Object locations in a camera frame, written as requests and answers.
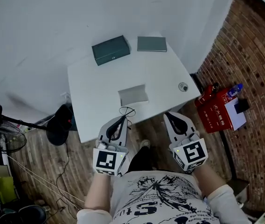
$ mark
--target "white t-shirt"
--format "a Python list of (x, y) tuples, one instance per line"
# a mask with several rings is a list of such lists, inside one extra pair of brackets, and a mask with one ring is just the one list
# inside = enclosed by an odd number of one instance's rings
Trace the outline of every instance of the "white t-shirt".
[(78, 224), (247, 224), (233, 190), (224, 185), (203, 201), (190, 175), (137, 171), (117, 178), (110, 213), (80, 210)]

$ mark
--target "black pants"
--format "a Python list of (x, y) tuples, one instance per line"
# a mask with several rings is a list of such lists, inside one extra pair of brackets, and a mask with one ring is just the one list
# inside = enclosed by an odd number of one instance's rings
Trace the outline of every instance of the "black pants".
[(150, 150), (148, 147), (142, 147), (132, 159), (128, 173), (132, 171), (152, 171), (150, 162)]

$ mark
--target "white table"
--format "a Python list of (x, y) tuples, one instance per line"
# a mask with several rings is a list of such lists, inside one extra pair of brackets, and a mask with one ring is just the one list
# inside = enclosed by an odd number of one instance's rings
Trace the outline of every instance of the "white table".
[[(149, 102), (129, 105), (134, 124), (186, 103), (200, 95), (189, 73), (167, 44), (167, 52), (137, 51), (137, 38), (128, 41), (131, 54), (97, 66), (90, 56), (68, 68), (70, 94), (81, 142), (97, 138), (103, 124), (118, 117), (118, 91), (145, 84)], [(180, 82), (188, 85), (182, 92)]]

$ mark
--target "red box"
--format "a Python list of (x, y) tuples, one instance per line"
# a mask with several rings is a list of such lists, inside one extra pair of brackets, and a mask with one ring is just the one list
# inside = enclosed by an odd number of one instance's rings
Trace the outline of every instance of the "red box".
[(215, 97), (197, 108), (200, 119), (208, 133), (233, 129), (225, 104), (235, 97), (228, 97), (228, 90), (229, 88), (225, 88), (219, 91)]

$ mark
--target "white cable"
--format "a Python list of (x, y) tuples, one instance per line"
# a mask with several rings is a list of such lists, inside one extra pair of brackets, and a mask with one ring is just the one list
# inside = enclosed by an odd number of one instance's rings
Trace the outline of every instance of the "white cable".
[[(32, 174), (34, 174), (34, 175), (36, 175), (37, 177), (39, 177), (39, 178), (41, 178), (42, 180), (44, 180), (44, 181), (46, 181), (47, 183), (49, 183), (49, 184), (51, 184), (52, 186), (54, 186), (55, 188), (58, 188), (56, 185), (54, 185), (54, 184), (52, 184), (51, 182), (49, 182), (48, 180), (46, 180), (46, 179), (44, 179), (44, 178), (42, 178), (42, 177), (40, 177), (40, 176), (38, 176), (36, 173), (34, 173), (34, 172), (32, 172), (30, 169), (28, 169), (28, 168), (26, 168), (25, 166), (23, 166), (22, 164), (20, 164), (17, 160), (15, 160), (13, 157), (10, 157), (9, 155), (7, 155), (7, 157), (9, 157), (10, 159), (12, 159), (14, 162), (16, 162), (17, 163), (17, 165), (19, 165), (24, 171), (26, 171), (29, 175), (31, 175), (29, 172), (31, 172)], [(65, 193), (67, 193), (68, 195), (70, 195), (70, 196), (72, 196), (72, 197), (74, 197), (75, 199), (77, 199), (77, 200), (79, 200), (79, 201), (81, 201), (81, 202), (85, 202), (85, 201), (82, 201), (81, 199), (79, 199), (79, 198), (77, 198), (76, 196), (73, 196), (72, 194), (70, 194), (69, 192), (67, 192), (67, 191), (64, 191), (63, 189), (61, 189), (61, 188), (58, 188), (60, 191), (63, 191), (63, 192), (65, 192)]]

